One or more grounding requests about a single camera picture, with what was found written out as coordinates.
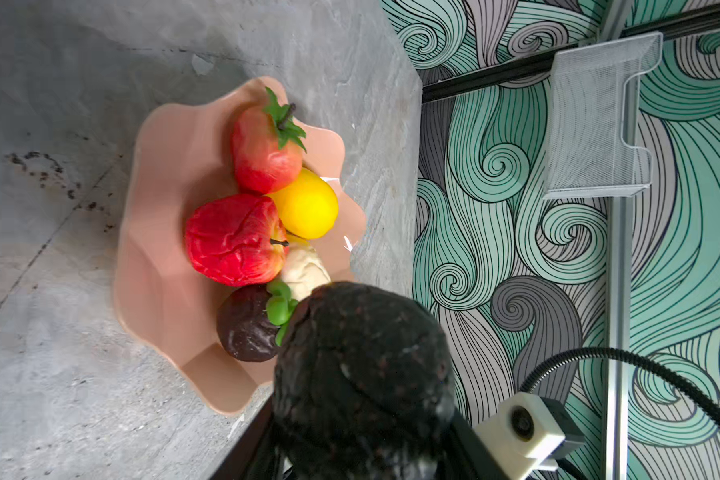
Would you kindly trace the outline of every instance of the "yellow fruit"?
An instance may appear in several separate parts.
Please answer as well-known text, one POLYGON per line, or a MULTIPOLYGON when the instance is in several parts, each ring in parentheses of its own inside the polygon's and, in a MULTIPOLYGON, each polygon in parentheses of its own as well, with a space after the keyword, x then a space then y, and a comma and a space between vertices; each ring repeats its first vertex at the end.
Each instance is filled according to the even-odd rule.
POLYGON ((338 199, 322 178, 302 168, 288 187, 267 194, 289 232, 301 238, 319 238, 336 222, 338 199))

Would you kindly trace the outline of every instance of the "pink bowl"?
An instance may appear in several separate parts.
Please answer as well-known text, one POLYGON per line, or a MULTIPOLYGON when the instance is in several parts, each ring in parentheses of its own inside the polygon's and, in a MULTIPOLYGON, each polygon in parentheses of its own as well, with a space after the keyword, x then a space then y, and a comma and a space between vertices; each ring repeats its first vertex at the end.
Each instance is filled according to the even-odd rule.
MULTIPOLYGON (((184 251, 184 223, 198 206, 237 193, 232 122, 246 108, 266 102, 265 87, 287 102, 277 80, 261 77, 207 105, 163 105, 144 120, 117 252, 118 321, 167 358, 208 406, 224 415, 245 408, 256 388, 272 381, 275 359, 238 362, 221 347, 216 310, 233 289, 194 271, 184 251)), ((327 179, 339 203, 336 225, 310 243, 333 280, 352 280, 350 249, 365 232, 365 214, 338 182, 344 142, 330 130, 296 124, 307 132, 305 166, 327 179)))

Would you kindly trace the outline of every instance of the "swirl pattern wallpaper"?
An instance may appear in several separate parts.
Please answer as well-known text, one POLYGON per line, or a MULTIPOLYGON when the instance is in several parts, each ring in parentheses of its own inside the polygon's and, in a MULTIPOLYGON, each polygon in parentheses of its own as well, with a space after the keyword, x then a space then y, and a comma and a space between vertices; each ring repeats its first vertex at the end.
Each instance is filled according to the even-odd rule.
MULTIPOLYGON (((638 0, 628 23, 703 5, 638 0)), ((590 36, 605 7, 382 6, 425 81, 590 36)), ((542 199, 548 89, 543 76, 526 78, 422 106, 413 297, 448 335, 458 407, 473 425, 539 362, 604 344, 606 202, 542 199)), ((638 141, 655 163, 636 198, 630 348, 720 404, 720 32, 665 43, 662 64, 643 77, 638 141)), ((630 478, 720 478, 712 422, 663 381, 632 380, 630 478)), ((564 402, 585 433, 570 459, 592 479, 601 475, 603 384, 602 362, 587 361, 538 390, 564 402)))

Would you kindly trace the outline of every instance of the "concrete countertop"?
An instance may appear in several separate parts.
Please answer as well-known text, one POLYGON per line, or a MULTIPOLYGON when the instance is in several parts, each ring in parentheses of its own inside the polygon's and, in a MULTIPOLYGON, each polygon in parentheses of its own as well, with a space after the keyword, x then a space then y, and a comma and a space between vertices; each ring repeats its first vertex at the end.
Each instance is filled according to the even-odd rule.
POLYGON ((346 143, 357 278, 409 294, 422 87, 376 0, 0 1, 0 478, 203 478, 267 397, 215 414, 110 302, 142 120, 260 75, 346 143))

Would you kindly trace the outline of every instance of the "metal pole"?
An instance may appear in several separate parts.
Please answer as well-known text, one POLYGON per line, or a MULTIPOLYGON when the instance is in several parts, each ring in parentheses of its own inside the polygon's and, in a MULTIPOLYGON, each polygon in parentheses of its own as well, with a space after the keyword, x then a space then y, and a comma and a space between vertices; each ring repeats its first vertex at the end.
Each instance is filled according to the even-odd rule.
MULTIPOLYGON (((611 0, 598 42, 621 36, 633 0, 611 0)), ((630 82, 624 96, 624 140, 635 142, 637 85, 630 82)), ((606 295, 606 346, 630 348, 630 292, 632 280, 633 197, 610 199, 608 213, 608 264, 606 295)), ((606 404, 603 415, 603 478, 626 480, 629 367, 614 360, 607 363, 606 404)))

